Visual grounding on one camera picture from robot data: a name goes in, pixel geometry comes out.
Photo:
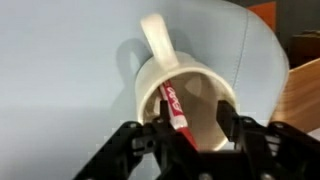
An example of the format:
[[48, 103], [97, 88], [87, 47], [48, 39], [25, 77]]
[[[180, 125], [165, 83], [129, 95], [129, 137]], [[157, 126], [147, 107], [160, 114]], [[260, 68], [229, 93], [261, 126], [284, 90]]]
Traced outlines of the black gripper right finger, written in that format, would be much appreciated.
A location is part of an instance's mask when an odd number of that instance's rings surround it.
[[262, 126], [225, 100], [218, 102], [217, 122], [234, 144], [219, 158], [226, 180], [320, 180], [320, 142], [315, 138], [284, 122]]

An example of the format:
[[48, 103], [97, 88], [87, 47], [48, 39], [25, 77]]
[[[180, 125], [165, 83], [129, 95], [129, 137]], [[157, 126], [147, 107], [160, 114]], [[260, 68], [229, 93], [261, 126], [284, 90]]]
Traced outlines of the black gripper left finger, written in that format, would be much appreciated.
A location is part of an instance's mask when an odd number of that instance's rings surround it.
[[197, 180], [197, 151], [169, 122], [169, 105], [160, 102], [160, 115], [144, 125], [128, 121], [93, 155], [73, 180], [128, 180], [143, 156], [152, 153], [160, 168], [155, 180]]

